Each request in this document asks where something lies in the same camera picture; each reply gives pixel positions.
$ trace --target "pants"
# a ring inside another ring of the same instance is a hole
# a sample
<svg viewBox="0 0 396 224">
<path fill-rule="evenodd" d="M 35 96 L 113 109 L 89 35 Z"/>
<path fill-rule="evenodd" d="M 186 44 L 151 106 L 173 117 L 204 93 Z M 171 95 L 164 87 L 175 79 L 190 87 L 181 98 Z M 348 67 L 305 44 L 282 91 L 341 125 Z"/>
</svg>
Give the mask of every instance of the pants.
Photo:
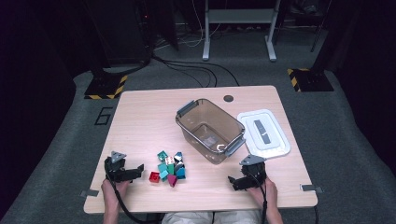
<svg viewBox="0 0 396 224">
<path fill-rule="evenodd" d="M 167 213 L 163 224 L 260 224 L 259 210 L 230 212 L 179 212 Z"/>
</svg>

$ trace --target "white lid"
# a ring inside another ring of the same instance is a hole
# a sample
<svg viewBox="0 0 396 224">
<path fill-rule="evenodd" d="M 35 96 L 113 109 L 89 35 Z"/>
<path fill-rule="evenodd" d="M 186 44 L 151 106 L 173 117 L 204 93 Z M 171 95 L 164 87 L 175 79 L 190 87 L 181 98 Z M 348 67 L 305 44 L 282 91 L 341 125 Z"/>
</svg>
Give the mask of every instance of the white lid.
<svg viewBox="0 0 396 224">
<path fill-rule="evenodd" d="M 244 138 L 250 154 L 271 159 L 290 152 L 290 143 L 270 110 L 241 113 L 237 119 L 245 126 Z"/>
</svg>

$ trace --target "yellow black hazard stripe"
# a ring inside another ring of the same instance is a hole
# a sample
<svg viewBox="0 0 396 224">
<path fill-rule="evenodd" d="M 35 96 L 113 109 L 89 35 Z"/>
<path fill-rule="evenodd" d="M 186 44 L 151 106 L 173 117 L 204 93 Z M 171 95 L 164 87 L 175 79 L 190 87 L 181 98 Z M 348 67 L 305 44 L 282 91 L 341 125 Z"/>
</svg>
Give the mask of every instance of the yellow black hazard stripe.
<svg viewBox="0 0 396 224">
<path fill-rule="evenodd" d="M 109 94 L 109 95 L 85 95 L 84 99 L 105 100 L 105 99 L 116 99 L 116 98 L 118 98 L 121 95 L 121 93 L 122 93 L 122 89 L 123 89 L 123 87 L 125 85 L 127 77 L 128 76 L 124 76 L 120 80 L 120 85 L 117 87 L 117 89 L 114 92 L 114 94 Z"/>
<path fill-rule="evenodd" d="M 294 71 L 296 71 L 296 70 L 298 70 L 298 71 L 309 71 L 309 69 L 307 69 L 307 68 L 302 68 L 302 69 L 295 69 L 295 68 L 291 69 L 291 68 L 289 68 L 288 69 L 288 74 L 289 74 L 289 77 L 290 77 L 291 85 L 293 86 L 295 91 L 301 91 L 300 86 L 298 85 L 298 82 L 297 82 L 297 78 L 294 75 Z"/>
</svg>

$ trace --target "toy block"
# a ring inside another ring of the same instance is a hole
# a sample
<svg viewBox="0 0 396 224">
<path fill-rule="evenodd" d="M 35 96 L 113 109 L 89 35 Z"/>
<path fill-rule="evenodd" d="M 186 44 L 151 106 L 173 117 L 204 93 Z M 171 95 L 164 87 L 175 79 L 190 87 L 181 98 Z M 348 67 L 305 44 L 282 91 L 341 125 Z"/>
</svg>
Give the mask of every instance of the toy block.
<svg viewBox="0 0 396 224">
<path fill-rule="evenodd" d="M 149 175 L 149 182 L 152 183 L 158 183 L 160 182 L 160 173 L 158 172 L 151 172 L 151 174 Z"/>
<path fill-rule="evenodd" d="M 175 172 L 178 171 L 178 169 L 180 169 L 181 167 L 185 167 L 184 163 L 182 161 L 178 162 L 175 164 Z"/>
<path fill-rule="evenodd" d="M 168 175 L 169 185 L 173 188 L 177 182 L 177 177 L 175 175 Z"/>
<path fill-rule="evenodd" d="M 175 159 L 173 157 L 166 157 L 165 163 L 166 163 L 166 165 L 175 164 Z"/>
<path fill-rule="evenodd" d="M 166 177 L 168 177 L 168 175 L 169 175 L 169 173 L 168 173 L 166 170 L 162 171 L 162 172 L 160 173 L 160 178 L 161 178 L 161 180 L 162 180 L 162 181 L 165 181 L 165 179 L 166 179 Z"/>
<path fill-rule="evenodd" d="M 157 154 L 157 157 L 160 161 L 164 162 L 165 158 L 168 157 L 168 154 L 166 154 L 165 151 L 162 151 L 160 153 Z"/>
<path fill-rule="evenodd" d="M 176 171 L 177 179 L 185 179 L 186 178 L 186 170 L 184 167 L 181 167 Z"/>
<path fill-rule="evenodd" d="M 174 164 L 169 164 L 167 172 L 169 173 L 169 175 L 174 175 L 175 174 L 175 165 Z"/>
<path fill-rule="evenodd" d="M 183 160 L 183 156 L 182 156 L 181 152 L 178 152 L 178 153 L 174 156 L 174 158 L 175 158 L 175 161 L 176 161 L 176 162 L 180 162 L 181 160 Z"/>
<path fill-rule="evenodd" d="M 166 164 L 164 162 L 162 162 L 161 164 L 158 165 L 158 170 L 160 171 L 160 173 L 167 169 L 168 169 L 168 167 L 166 166 Z"/>
</svg>

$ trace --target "person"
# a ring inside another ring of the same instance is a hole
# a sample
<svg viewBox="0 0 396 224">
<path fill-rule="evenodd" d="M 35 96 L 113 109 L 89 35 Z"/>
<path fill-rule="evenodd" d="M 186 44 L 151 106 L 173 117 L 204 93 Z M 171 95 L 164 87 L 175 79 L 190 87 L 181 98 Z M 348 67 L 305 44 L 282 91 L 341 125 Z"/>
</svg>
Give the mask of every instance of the person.
<svg viewBox="0 0 396 224">
<path fill-rule="evenodd" d="M 129 181 L 116 183 L 117 191 L 120 193 L 121 198 L 125 196 L 128 188 Z M 282 224 L 282 216 L 277 208 L 277 188 L 276 184 L 272 182 L 268 177 L 262 184 L 265 190 L 267 199 L 267 210 L 266 218 L 269 224 Z M 120 204 L 114 193 L 114 189 L 110 182 L 105 179 L 102 183 L 102 191 L 104 194 L 105 201 L 105 213 L 104 213 L 104 224 L 117 224 L 119 220 Z M 250 188 L 247 192 L 253 197 L 254 201 L 262 207 L 264 198 L 260 188 Z M 230 212 L 179 212 L 179 213 L 167 213 L 163 217 L 163 224 L 206 224 L 212 223 L 244 223 L 244 224 L 256 224 L 261 223 L 261 211 L 260 210 L 249 210 L 249 211 L 230 211 Z"/>
</svg>

